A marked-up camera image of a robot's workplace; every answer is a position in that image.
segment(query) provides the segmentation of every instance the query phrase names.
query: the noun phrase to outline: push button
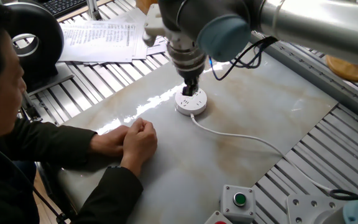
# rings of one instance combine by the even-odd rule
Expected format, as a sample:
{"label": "push button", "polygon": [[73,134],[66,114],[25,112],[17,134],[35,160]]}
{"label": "push button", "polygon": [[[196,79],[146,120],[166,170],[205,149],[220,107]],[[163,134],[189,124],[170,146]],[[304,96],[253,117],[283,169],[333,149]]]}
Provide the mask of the push button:
{"label": "push button", "polygon": [[233,197],[233,202],[238,207],[243,207],[246,204],[247,198],[243,193],[236,193]]}

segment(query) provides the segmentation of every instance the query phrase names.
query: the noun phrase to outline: keyboard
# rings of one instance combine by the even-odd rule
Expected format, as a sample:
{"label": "keyboard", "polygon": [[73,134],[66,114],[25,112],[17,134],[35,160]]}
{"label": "keyboard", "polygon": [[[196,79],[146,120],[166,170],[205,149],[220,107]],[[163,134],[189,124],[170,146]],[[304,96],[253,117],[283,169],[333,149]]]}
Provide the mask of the keyboard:
{"label": "keyboard", "polygon": [[62,17],[83,6],[86,6],[86,0],[49,0],[47,2],[43,2],[44,3],[40,4],[52,13],[55,18]]}

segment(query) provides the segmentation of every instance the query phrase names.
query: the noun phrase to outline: table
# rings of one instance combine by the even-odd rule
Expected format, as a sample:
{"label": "table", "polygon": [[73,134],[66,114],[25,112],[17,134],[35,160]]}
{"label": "table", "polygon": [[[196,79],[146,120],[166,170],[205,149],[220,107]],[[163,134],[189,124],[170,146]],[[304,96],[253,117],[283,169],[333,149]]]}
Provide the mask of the table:
{"label": "table", "polygon": [[[229,66],[214,68],[222,75]],[[221,82],[207,65],[200,80],[208,96],[206,111],[196,118],[200,124],[263,138],[284,154],[337,103],[267,54],[258,69],[234,69]],[[182,82],[166,64],[65,123],[101,134],[138,117],[153,122],[158,149],[144,166],[145,190],[129,223],[203,223],[219,209],[224,184],[251,187],[281,158],[259,142],[206,133],[177,113],[173,99]],[[82,170],[59,172],[77,209],[105,168],[118,163],[92,158]]]}

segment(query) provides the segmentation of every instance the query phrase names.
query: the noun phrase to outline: black cable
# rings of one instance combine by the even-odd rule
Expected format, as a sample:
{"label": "black cable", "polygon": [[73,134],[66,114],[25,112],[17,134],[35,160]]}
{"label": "black cable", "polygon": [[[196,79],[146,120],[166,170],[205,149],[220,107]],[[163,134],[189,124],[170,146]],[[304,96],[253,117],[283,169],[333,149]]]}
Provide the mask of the black cable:
{"label": "black cable", "polygon": [[[221,77],[218,78],[218,76],[215,73],[214,67],[213,67],[213,63],[212,63],[212,58],[211,56],[209,56],[209,64],[211,65],[212,68],[212,73],[215,76],[215,79],[217,79],[218,81],[223,80],[224,78],[227,77],[227,75],[231,72],[231,70],[234,67],[237,68],[248,68],[248,69],[253,69],[253,68],[257,68],[259,67],[260,63],[262,62],[262,52],[270,45],[274,44],[276,41],[278,41],[276,38],[274,37],[266,37],[254,44],[252,44],[247,50],[245,50],[243,53],[240,54],[240,56],[238,58],[235,58],[235,62],[230,61],[230,63],[232,64],[232,66],[227,70],[227,72]],[[244,63],[241,62],[241,58],[252,48],[255,48],[257,46],[260,46],[258,53],[255,55],[255,57],[249,62],[249,63]],[[258,59],[258,63],[257,65],[253,65],[255,60]]]}
{"label": "black cable", "polygon": [[329,196],[331,196],[332,198],[335,198],[337,200],[358,200],[358,195],[347,191],[347,190],[341,190],[341,189],[336,189],[336,190],[332,190],[329,192]]}
{"label": "black cable", "polygon": [[32,190],[34,191],[34,193],[38,196],[38,198],[41,199],[41,201],[43,201],[47,207],[53,212],[53,214],[56,215],[57,218],[60,218],[60,215],[56,212],[55,209],[53,209],[53,207],[44,199],[44,197],[40,194],[40,192],[34,187],[34,185],[30,182],[30,180],[24,175],[24,173],[5,155],[0,151],[0,156],[10,165],[12,166],[18,173],[19,175],[25,180],[25,182],[32,188]]}

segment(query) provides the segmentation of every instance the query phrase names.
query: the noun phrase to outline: metal pipe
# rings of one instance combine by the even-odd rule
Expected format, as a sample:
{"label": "metal pipe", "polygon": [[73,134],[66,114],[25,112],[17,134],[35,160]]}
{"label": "metal pipe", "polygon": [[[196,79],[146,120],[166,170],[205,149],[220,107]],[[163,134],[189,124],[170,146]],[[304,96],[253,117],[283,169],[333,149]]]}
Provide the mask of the metal pipe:
{"label": "metal pipe", "polygon": [[38,113],[34,103],[30,99],[30,96],[26,91],[23,93],[22,110],[25,111],[23,111],[23,114],[25,115],[25,113],[27,113],[32,121],[42,120],[41,115]]}
{"label": "metal pipe", "polygon": [[261,32],[358,64],[358,3],[265,0]]}
{"label": "metal pipe", "polygon": [[88,15],[96,21],[102,20],[102,17],[100,16],[98,3],[96,0],[86,0],[86,3],[88,5]]}

